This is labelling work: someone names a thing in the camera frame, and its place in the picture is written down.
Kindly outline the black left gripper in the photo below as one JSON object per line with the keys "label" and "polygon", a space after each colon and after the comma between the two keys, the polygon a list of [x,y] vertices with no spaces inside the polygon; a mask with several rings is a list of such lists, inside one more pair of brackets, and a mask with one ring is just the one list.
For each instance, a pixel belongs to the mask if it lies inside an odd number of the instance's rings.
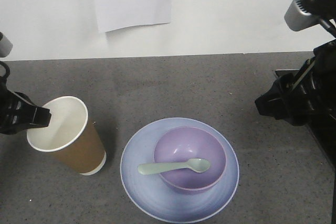
{"label": "black left gripper", "polygon": [[1,133],[17,134],[17,130],[47,127],[51,113],[47,108],[35,105],[30,98],[20,92],[7,89],[9,66],[1,61],[5,73],[1,76]]}

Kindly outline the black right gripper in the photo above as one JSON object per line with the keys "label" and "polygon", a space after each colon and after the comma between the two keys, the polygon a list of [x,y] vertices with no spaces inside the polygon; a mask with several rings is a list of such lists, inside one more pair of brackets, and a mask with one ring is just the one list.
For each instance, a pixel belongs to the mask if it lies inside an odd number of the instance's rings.
{"label": "black right gripper", "polygon": [[276,73],[271,88],[255,100],[260,115],[295,126],[314,119],[335,120],[335,41],[315,48],[313,53],[296,75]]}

